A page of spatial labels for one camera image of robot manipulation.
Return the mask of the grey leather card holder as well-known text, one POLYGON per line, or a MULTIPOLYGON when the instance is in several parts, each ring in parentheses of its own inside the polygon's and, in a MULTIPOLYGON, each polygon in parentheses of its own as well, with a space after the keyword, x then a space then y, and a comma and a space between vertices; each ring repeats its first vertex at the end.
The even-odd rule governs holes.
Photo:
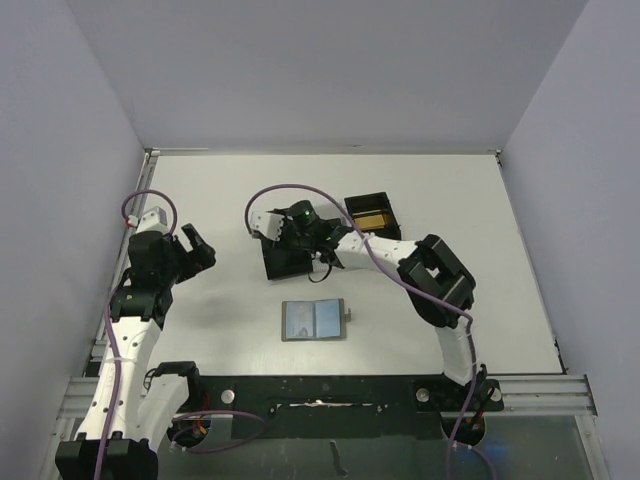
POLYGON ((352 312, 343 298, 284 301, 281 308, 283 342, 343 340, 352 312))

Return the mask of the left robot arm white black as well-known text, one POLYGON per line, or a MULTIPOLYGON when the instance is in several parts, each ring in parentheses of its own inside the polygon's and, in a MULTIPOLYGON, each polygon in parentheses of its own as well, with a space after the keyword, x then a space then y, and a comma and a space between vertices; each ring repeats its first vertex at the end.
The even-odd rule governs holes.
POLYGON ((172 289, 216 263, 195 227, 189 244, 156 226, 129 240, 129 265, 109 300, 98 383, 75 438, 59 444, 64 479, 155 479, 158 448, 174 416, 203 405, 206 394, 192 361, 149 364, 173 302, 172 289))

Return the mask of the black white three-bin tray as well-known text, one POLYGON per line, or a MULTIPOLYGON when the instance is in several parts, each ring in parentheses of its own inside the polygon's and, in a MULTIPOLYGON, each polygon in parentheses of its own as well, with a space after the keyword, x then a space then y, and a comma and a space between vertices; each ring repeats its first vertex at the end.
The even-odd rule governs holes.
POLYGON ((400 225, 385 192, 345 199, 347 217, 323 219, 308 200, 288 208, 251 213, 249 226, 260 239, 267 278, 280 280, 310 274, 313 258, 330 270, 346 265, 335 254, 339 240, 352 232, 354 221, 365 234, 393 241, 402 239, 400 225))

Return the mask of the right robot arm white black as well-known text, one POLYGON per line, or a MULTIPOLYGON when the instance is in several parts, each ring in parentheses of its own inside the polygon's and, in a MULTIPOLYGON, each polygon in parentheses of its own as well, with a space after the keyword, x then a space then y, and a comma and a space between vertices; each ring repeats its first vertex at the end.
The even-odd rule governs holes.
POLYGON ((254 213, 251 224, 276 247, 317 254, 332 268, 385 275, 407 292, 418 316, 434 327, 443 375, 468 396, 481 385, 470 315, 476 281, 440 237, 403 241, 364 233, 352 220, 320 218, 307 200, 286 210, 254 213))

